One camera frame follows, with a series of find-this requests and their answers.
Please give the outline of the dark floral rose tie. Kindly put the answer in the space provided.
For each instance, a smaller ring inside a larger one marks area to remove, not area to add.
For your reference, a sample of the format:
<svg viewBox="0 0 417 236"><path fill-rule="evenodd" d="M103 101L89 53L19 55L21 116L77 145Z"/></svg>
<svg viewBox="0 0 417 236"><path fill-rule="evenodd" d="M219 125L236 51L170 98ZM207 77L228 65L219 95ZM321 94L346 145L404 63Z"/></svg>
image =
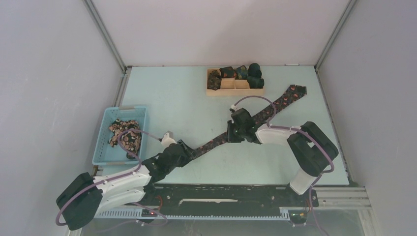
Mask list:
<svg viewBox="0 0 417 236"><path fill-rule="evenodd" d="M267 119L271 118L272 115L276 115L277 113L281 112L282 110L290 106L292 103L296 102L297 100L303 98L306 95L307 87L300 85L290 85L278 99L273 101L276 111L273 110L271 105L268 105L252 117L256 124L265 124L267 122ZM226 143L228 143L227 131L211 139L209 142L200 146L199 148L196 148L196 157L194 159L197 159L200 156L206 154L207 152L215 149L216 147L219 147Z"/></svg>

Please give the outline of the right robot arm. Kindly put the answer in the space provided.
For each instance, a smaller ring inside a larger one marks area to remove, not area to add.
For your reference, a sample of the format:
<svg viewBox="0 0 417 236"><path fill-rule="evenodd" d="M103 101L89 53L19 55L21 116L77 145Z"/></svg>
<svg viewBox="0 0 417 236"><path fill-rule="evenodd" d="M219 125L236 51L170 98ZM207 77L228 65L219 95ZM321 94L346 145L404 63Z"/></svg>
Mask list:
<svg viewBox="0 0 417 236"><path fill-rule="evenodd" d="M333 160L339 155L338 148L314 122L293 127L274 126L266 121L255 121L244 108L233 105L230 111L227 142L277 144L288 146L293 152L300 169L286 192L291 205L298 206L305 200L305 192L327 167L334 169Z"/></svg>

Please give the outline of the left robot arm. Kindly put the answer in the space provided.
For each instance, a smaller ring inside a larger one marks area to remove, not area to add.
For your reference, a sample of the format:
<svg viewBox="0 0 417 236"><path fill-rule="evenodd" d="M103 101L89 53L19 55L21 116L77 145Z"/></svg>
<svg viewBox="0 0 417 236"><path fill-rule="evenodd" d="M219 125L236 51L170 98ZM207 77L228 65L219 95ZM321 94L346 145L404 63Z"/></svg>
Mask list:
<svg viewBox="0 0 417 236"><path fill-rule="evenodd" d="M160 139L164 150L133 168L103 177L78 175L58 196L58 226L74 231L86 226L96 215L127 203L149 205L155 200L152 186L177 167L184 167L197 156L196 150L167 132Z"/></svg>

